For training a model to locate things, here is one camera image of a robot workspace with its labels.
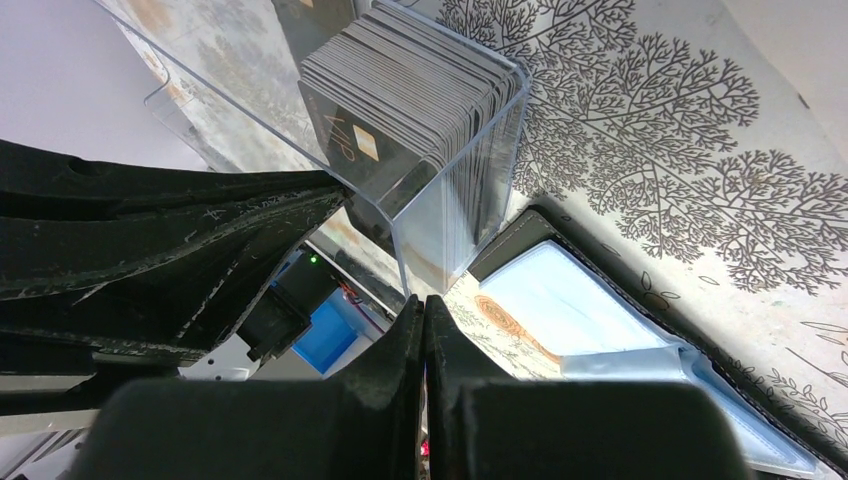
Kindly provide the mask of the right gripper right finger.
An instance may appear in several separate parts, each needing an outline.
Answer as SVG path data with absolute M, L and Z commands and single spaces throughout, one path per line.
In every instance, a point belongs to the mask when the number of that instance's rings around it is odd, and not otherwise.
M 672 382 L 521 381 L 424 307 L 436 479 L 748 479 L 733 433 L 700 389 Z

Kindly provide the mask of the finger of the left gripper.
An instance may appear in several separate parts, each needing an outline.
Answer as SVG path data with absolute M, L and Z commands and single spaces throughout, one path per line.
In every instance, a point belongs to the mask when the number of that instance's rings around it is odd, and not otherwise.
M 1 332 L 196 360 L 347 197 L 320 170 L 168 170 L 3 141 Z

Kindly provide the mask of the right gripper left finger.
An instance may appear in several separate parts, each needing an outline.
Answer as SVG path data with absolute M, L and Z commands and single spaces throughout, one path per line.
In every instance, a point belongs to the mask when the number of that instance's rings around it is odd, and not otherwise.
M 324 380 L 139 380 L 98 414 L 73 479 L 414 479 L 423 305 Z

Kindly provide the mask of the black leather card holder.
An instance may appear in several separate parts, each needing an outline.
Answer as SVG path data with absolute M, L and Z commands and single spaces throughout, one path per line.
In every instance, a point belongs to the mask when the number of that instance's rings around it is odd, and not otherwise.
M 482 297 L 553 357 L 560 379 L 696 387 L 722 412 L 754 469 L 797 479 L 847 473 L 756 404 L 756 387 L 745 389 L 717 356 L 618 287 L 550 222 L 547 211 L 522 212 L 470 273 Z

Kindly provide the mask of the clear acrylic card stand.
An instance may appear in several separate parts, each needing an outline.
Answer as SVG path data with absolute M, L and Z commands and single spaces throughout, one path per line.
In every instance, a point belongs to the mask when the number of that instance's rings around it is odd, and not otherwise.
M 392 1 L 106 1 L 163 84 L 146 100 L 214 169 L 320 169 L 353 193 L 325 233 L 406 294 L 444 293 L 504 218 L 529 92 L 519 67 Z M 405 203 L 333 172 L 298 82 L 357 100 L 426 151 Z

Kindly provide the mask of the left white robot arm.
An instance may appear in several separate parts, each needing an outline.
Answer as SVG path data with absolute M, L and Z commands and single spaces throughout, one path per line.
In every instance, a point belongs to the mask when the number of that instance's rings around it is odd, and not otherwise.
M 266 356 L 308 321 L 270 284 L 347 196 L 320 170 L 168 170 L 3 141 L 2 389 L 69 388 L 102 361 L 187 364 L 240 331 Z

